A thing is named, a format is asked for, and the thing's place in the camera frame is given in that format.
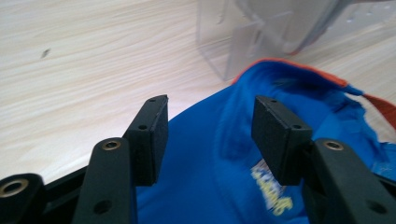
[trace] transparent plastic lid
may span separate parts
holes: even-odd
[[[387,21],[395,8],[395,1],[200,0],[197,42],[227,80],[259,58],[287,57]]]

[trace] orange strap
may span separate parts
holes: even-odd
[[[304,70],[308,70],[308,71],[312,71],[316,74],[318,74],[319,76],[329,80],[332,83],[337,84],[338,86],[344,88],[348,85],[347,81],[344,79],[341,79],[340,77],[337,77],[335,75],[332,75],[330,73],[326,73],[323,72],[317,68],[305,65],[305,64],[301,64],[301,63],[295,63],[295,62],[291,62],[288,61],[286,59],[278,59],[278,58],[265,58],[265,59],[261,59],[258,60],[254,63],[252,63],[250,66],[247,67],[247,69],[245,69],[241,74],[239,74],[239,76],[237,76],[234,80],[233,80],[233,84],[253,65],[257,64],[257,63],[263,63],[263,62],[278,62],[278,63],[286,63],[298,68],[302,68]],[[391,102],[388,102],[386,100],[383,100],[381,98],[375,97],[373,95],[370,94],[363,94],[363,97],[366,98],[368,101],[370,101],[370,103],[373,104],[373,106],[379,111],[379,113],[382,114],[382,116],[384,116],[384,118],[389,122],[389,124],[393,127],[394,130],[396,130],[396,105],[393,105]]]
[[[363,96],[375,106],[393,129],[396,130],[396,105],[367,93],[364,93]]]

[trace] black plastic part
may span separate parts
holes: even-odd
[[[92,152],[73,223],[137,223],[129,142],[110,138]]]
[[[148,99],[123,136],[134,156],[137,186],[151,186],[158,180],[168,139],[167,103],[166,95]]]
[[[45,192],[39,175],[12,175],[1,180],[0,223],[39,223]]]
[[[390,195],[392,195],[393,199],[396,200],[396,182],[387,179],[382,175],[375,175],[378,178],[379,182],[384,186],[384,188],[388,191]]]
[[[396,223],[393,197],[348,145],[318,139],[312,161],[327,197],[320,223]]]
[[[46,185],[48,202],[40,223],[72,222],[86,170],[83,167]]]
[[[298,185],[312,129],[279,101],[257,96],[251,136],[279,184]]]

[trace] black plastic bracket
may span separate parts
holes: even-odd
[[[281,185],[304,179],[311,223],[396,223],[396,183],[374,175],[347,144],[311,135],[279,101],[256,97],[252,138]]]

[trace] screw hole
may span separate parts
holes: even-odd
[[[26,179],[15,179],[0,187],[0,198],[7,198],[22,192],[28,186]]]
[[[4,188],[4,193],[10,193],[11,191],[18,189],[21,186],[22,186],[22,183],[20,183],[20,182],[12,183]]]
[[[380,203],[374,202],[374,201],[366,201],[367,202],[367,206],[377,212],[378,214],[386,214],[388,211],[387,209]]]
[[[93,212],[97,215],[102,215],[103,213],[106,213],[108,210],[110,210],[111,205],[111,201],[103,200],[95,205]]]
[[[117,143],[116,142],[109,142],[106,144],[106,147],[116,147]]]
[[[340,145],[336,142],[333,142],[333,141],[326,141],[323,143],[323,145],[329,149],[332,149],[332,150],[343,150],[344,149],[344,147],[342,145]]]
[[[109,142],[105,142],[102,145],[102,149],[104,150],[113,150],[113,149],[117,149],[119,148],[121,145],[121,142],[118,141],[109,141]]]

